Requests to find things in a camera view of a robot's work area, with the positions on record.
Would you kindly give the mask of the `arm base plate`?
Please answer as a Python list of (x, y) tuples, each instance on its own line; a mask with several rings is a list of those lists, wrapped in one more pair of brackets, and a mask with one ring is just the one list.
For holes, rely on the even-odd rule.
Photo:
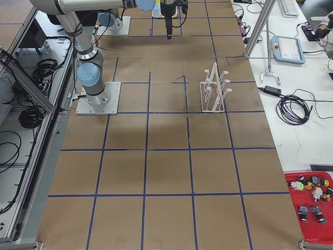
[(88, 95), (84, 88), (76, 108), (77, 115), (117, 115), (121, 82), (105, 82), (104, 91), (97, 95)]
[(100, 13), (97, 18), (99, 27), (97, 35), (128, 36), (130, 29), (130, 16), (124, 16), (122, 20), (113, 14)]

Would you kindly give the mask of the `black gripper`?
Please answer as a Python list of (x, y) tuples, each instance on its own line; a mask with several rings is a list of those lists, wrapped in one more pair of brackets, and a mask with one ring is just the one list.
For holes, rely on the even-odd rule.
[(172, 38), (172, 16), (176, 13), (176, 0), (161, 0), (160, 8), (165, 19), (166, 36), (170, 40)]

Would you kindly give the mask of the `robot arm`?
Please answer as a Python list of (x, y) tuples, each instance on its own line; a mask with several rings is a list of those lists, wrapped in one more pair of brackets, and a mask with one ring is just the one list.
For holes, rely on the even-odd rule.
[(123, 22), (120, 18), (110, 12), (99, 12), (97, 15), (99, 24), (110, 31), (118, 31), (123, 27)]
[(77, 56), (81, 61), (76, 75), (86, 92), (87, 102), (99, 106), (107, 104), (111, 92), (106, 89), (102, 79), (103, 55), (84, 33), (76, 15), (77, 11), (139, 8), (142, 11), (153, 10), (155, 1), (31, 1), (38, 10), (55, 15), (66, 34), (73, 40)]

